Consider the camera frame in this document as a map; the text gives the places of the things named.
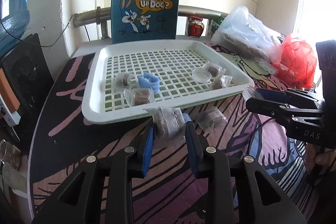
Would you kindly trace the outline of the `right hand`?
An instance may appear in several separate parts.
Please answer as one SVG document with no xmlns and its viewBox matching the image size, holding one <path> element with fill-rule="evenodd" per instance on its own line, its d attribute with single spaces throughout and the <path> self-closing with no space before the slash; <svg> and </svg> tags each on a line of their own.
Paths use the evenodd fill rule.
<svg viewBox="0 0 336 224">
<path fill-rule="evenodd" d="M 335 171 L 335 150 L 317 155 L 313 145 L 307 144 L 305 153 L 306 170 L 310 172 L 316 165 L 331 166 L 330 171 Z"/>
</svg>

